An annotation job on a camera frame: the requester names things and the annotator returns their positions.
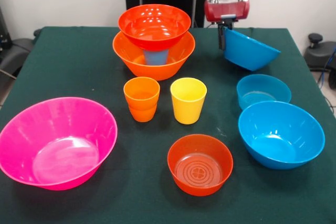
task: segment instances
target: yellow cup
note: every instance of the yellow cup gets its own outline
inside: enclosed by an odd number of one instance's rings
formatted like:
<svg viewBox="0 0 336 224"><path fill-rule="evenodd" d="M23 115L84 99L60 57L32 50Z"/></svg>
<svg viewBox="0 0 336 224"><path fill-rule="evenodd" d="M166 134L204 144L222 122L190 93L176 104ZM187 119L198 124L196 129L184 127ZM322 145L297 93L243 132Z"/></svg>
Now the yellow cup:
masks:
<svg viewBox="0 0 336 224"><path fill-rule="evenodd" d="M182 124L195 123L201 114L206 85L195 78L180 78L170 86L174 115Z"/></svg>

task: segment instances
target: dark green cloth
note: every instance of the dark green cloth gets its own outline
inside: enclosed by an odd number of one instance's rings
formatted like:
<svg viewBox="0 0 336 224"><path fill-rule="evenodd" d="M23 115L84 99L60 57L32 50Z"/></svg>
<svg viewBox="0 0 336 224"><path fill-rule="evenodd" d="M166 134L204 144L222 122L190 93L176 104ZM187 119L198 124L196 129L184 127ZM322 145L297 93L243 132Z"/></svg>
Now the dark green cloth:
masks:
<svg viewBox="0 0 336 224"><path fill-rule="evenodd" d="M258 72L283 80L292 90L291 102L321 123L326 146L319 157L281 171L264 168L247 153L237 127L236 84L250 72L223 58L217 29L191 30L195 52L174 77L160 82L154 119L137 123L122 91L134 76L111 46L118 29L47 27L0 110L0 128L34 103L78 96L113 113L118 139L97 173L72 190L25 186L1 173L1 223L336 223L334 116L286 29L239 31L282 51ZM181 125L173 116L169 87L180 77L198 78L208 88L201 117L193 125ZM192 133L220 139L234 158L231 177L208 197L182 192L166 164L170 146Z"/></svg>

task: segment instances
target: floor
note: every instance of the floor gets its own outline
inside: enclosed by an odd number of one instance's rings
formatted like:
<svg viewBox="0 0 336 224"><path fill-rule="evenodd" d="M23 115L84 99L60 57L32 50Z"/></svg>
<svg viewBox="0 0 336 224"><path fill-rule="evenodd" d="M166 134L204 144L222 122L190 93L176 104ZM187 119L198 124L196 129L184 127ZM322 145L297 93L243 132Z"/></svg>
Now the floor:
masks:
<svg viewBox="0 0 336 224"><path fill-rule="evenodd" d="M10 91L12 90L12 87L14 85L15 81L10 79L6 85L4 86L4 89L0 90L0 108L4 104L5 100L7 99L7 96L9 95Z"/></svg>
<svg viewBox="0 0 336 224"><path fill-rule="evenodd" d="M317 82L321 75L321 72L312 72L312 75L314 76L314 79ZM321 92L330 101L330 106L334 107L333 108L334 115L336 116L336 90L332 90L329 88L328 77L329 77L329 73L324 73L324 81L323 81L323 86L321 88Z"/></svg>

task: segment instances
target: light blue bowl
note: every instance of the light blue bowl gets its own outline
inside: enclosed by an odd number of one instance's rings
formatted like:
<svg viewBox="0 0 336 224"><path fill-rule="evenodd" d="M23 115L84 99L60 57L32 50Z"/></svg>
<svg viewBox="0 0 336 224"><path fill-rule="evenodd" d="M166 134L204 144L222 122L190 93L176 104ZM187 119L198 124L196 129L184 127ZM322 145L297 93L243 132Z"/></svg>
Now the light blue bowl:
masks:
<svg viewBox="0 0 336 224"><path fill-rule="evenodd" d="M305 110L266 101L245 109L238 121L248 152L271 169L292 169L316 158L324 148L324 132Z"/></svg>
<svg viewBox="0 0 336 224"><path fill-rule="evenodd" d="M144 50L146 65L160 66L167 63L169 49L162 51L147 51Z"/></svg>
<svg viewBox="0 0 336 224"><path fill-rule="evenodd" d="M292 97L284 82L266 74L251 74L242 78L237 85L237 94L242 110L257 102L290 102Z"/></svg>
<svg viewBox="0 0 336 224"><path fill-rule="evenodd" d="M280 51L255 39L225 28L224 57L250 71L256 71L274 60Z"/></svg>

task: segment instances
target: red-orange bowl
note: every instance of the red-orange bowl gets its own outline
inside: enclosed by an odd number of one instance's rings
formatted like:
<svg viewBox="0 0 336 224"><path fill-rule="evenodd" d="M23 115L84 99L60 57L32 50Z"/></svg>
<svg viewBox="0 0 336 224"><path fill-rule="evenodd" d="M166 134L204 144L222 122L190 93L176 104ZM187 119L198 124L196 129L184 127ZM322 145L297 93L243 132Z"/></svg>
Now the red-orange bowl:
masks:
<svg viewBox="0 0 336 224"><path fill-rule="evenodd" d="M233 158L225 144L202 134L177 140L169 149L167 162L177 186L193 196L217 192L233 169Z"/></svg>
<svg viewBox="0 0 336 224"><path fill-rule="evenodd" d="M191 25L187 13L170 5L139 5L126 10L118 25L136 46L148 51L171 48Z"/></svg>
<svg viewBox="0 0 336 224"><path fill-rule="evenodd" d="M143 50L119 32L113 39L113 50L135 76L146 76L156 81L172 77L181 68L195 49L195 39L187 32L181 40L169 49L167 64L151 66L145 64Z"/></svg>

